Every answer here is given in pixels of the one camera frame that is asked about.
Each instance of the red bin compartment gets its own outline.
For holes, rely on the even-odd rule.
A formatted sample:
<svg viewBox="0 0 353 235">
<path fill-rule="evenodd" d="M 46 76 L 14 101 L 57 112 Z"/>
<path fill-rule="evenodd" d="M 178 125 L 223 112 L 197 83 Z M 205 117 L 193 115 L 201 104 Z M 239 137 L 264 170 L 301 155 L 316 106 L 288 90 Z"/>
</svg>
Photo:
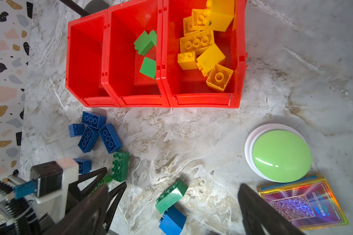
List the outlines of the red bin compartment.
<svg viewBox="0 0 353 235">
<path fill-rule="evenodd" d="M 107 10 L 68 23 L 66 88 L 85 107 L 118 107 L 101 84 Z"/>
<path fill-rule="evenodd" d="M 104 32 L 102 85 L 122 107 L 170 107 L 162 87 L 162 0 L 132 0 L 108 8 Z M 143 31 L 157 33 L 157 46 L 146 57 L 156 60 L 156 80 L 140 73 L 144 56 L 134 48 Z"/>
<path fill-rule="evenodd" d="M 245 0 L 235 0 L 235 16 L 226 32 L 214 32 L 215 43 L 226 56 L 225 67 L 234 70 L 225 92 L 212 90 L 199 70 L 182 70 L 178 64 L 183 18 L 192 9 L 205 9 L 207 0 L 163 0 L 161 81 L 171 107 L 238 108 L 246 72 Z"/>
</svg>

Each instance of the green button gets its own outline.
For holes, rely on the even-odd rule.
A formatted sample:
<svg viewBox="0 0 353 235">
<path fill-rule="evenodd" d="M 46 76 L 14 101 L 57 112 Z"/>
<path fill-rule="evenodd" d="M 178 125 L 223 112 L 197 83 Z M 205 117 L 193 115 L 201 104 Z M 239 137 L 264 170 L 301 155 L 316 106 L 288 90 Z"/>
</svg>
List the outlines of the green button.
<svg viewBox="0 0 353 235">
<path fill-rule="evenodd" d="M 254 143 L 255 166 L 269 179 L 287 183 L 299 180 L 311 167 L 311 152 L 298 135 L 285 130 L 271 130 Z"/>
</svg>

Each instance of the holographic card pack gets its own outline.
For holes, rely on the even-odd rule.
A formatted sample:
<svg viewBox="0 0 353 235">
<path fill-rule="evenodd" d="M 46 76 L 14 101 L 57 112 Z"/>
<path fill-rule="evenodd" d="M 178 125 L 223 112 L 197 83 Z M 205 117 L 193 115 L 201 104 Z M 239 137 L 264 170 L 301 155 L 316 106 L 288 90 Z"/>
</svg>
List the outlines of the holographic card pack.
<svg viewBox="0 0 353 235">
<path fill-rule="evenodd" d="M 300 230 L 348 224 L 327 180 L 318 173 L 257 187 L 260 196 Z"/>
</svg>

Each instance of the marble surface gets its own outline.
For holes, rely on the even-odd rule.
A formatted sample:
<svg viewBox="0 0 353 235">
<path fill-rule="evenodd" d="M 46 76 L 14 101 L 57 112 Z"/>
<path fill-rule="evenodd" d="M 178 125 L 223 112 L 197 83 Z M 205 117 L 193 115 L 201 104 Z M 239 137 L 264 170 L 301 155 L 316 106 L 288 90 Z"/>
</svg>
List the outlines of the marble surface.
<svg viewBox="0 0 353 235">
<path fill-rule="evenodd" d="M 64 157 L 110 168 L 101 140 L 82 154 L 68 135 L 91 110 L 107 116 L 131 153 L 114 231 L 162 234 L 155 199 L 181 179 L 182 234 L 244 234 L 239 185 L 265 183 L 247 165 L 244 141 L 261 124 L 281 123 L 305 137 L 311 172 L 328 179 L 350 223 L 306 234 L 353 234 L 353 1 L 248 0 L 249 67 L 237 110 L 83 107 L 65 88 L 67 23 L 78 17 L 57 0 L 34 2 L 20 176 Z"/>
</svg>

